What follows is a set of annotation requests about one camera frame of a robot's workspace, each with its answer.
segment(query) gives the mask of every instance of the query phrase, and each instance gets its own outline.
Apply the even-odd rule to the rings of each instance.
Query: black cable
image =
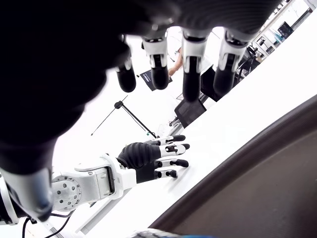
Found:
[[[147,132],[147,131],[137,122],[137,120],[134,119],[134,117],[133,117],[125,108],[123,108],[123,109],[130,115],[130,117],[132,117],[132,119],[139,125],[139,127],[143,129],[143,131]]]
[[[45,238],[50,238],[50,237],[56,236],[58,233],[60,233],[64,229],[64,227],[66,226],[66,224],[69,221],[69,219],[70,219],[70,217],[68,217],[66,219],[66,222],[64,223],[64,225],[57,232],[55,232],[55,233],[53,233],[53,234],[51,234],[51,235],[49,235],[48,237],[45,237]]]
[[[29,222],[30,218],[25,219],[22,227],[22,238],[25,238],[25,229],[26,229],[26,224]]]
[[[68,217],[70,217],[70,216],[74,213],[74,211],[71,211],[71,212],[68,213],[67,215],[61,215],[61,214],[51,213],[51,216],[52,216],[52,217],[68,218]]]

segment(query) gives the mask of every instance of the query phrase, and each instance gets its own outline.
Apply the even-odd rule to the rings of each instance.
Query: robotic finger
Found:
[[[235,71],[238,63],[253,35],[235,34],[226,29],[221,42],[218,68],[214,77],[213,88],[219,96],[224,96],[233,87]]]
[[[209,34],[209,30],[183,30],[183,96],[188,102],[193,102],[199,97],[202,61]]]
[[[174,136],[167,136],[167,137],[161,137],[153,140],[146,141],[145,143],[150,145],[168,145],[172,144],[176,141],[183,141],[186,137],[184,135],[174,135]]]
[[[155,36],[143,37],[143,46],[150,58],[153,85],[160,90],[168,85],[166,37],[165,28],[158,30]]]
[[[121,40],[126,43],[126,35],[121,35]],[[131,93],[136,87],[136,80],[131,60],[131,52],[124,64],[116,67],[116,72],[119,80],[120,88],[126,92]]]
[[[189,166],[189,164],[186,160],[180,159],[157,160],[151,162],[147,165],[142,166],[141,168],[136,169],[137,183],[147,182],[160,178],[177,178],[178,174],[176,170],[156,170],[159,168],[170,166],[181,166],[186,168]]]

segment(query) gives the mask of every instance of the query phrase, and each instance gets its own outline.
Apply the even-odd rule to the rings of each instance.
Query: stand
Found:
[[[132,119],[134,119],[134,121],[146,132],[148,132],[149,134],[151,134],[151,136],[153,136],[155,139],[157,138],[155,136],[155,134],[153,132],[151,132],[129,109],[127,109],[127,107],[123,104],[122,101],[116,102],[114,104],[114,108],[116,109],[120,109],[121,107],[123,107],[123,109],[132,117]]]

